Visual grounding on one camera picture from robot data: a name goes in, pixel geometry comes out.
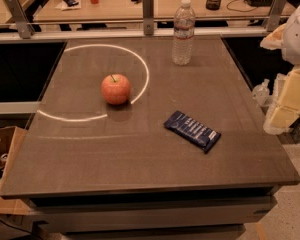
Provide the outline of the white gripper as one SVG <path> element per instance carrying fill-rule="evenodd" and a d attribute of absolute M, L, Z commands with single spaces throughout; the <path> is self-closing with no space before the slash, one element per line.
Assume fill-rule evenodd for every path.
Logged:
<path fill-rule="evenodd" d="M 260 43 L 262 48 L 281 48 L 285 61 L 300 65 L 300 5 L 286 24 L 278 26 Z M 266 113 L 263 129 L 266 133 L 279 135 L 287 132 L 300 116 L 300 66 L 284 77 L 275 80 L 272 103 Z"/>

